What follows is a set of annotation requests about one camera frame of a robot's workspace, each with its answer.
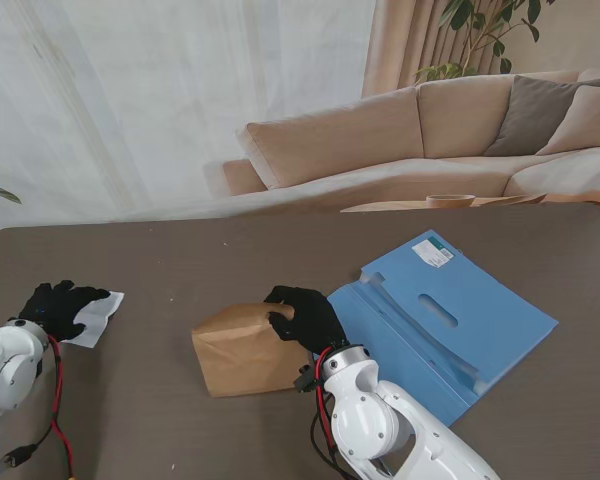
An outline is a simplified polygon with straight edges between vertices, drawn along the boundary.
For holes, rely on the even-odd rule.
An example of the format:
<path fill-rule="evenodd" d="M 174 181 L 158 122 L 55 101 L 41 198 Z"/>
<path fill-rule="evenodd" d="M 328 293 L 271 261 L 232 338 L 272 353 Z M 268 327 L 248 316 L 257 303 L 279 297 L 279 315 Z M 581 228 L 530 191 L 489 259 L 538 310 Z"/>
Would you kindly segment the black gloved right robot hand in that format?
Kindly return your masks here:
<path fill-rule="evenodd" d="M 349 345 L 333 306 L 321 292 L 278 285 L 264 302 L 269 323 L 281 340 L 297 341 L 316 355 Z"/>

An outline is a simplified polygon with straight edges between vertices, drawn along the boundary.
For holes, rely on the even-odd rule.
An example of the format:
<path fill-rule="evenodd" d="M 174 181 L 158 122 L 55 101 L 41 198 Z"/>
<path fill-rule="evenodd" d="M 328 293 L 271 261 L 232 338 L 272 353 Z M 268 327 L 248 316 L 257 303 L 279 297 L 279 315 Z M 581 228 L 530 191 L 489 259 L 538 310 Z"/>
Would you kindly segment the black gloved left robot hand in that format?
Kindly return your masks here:
<path fill-rule="evenodd" d="M 86 326 L 76 323 L 78 313 L 94 301 L 110 296 L 105 289 L 76 287 L 70 280 L 52 286 L 42 283 L 36 287 L 17 318 L 39 325 L 56 341 L 71 340 L 83 333 Z"/>

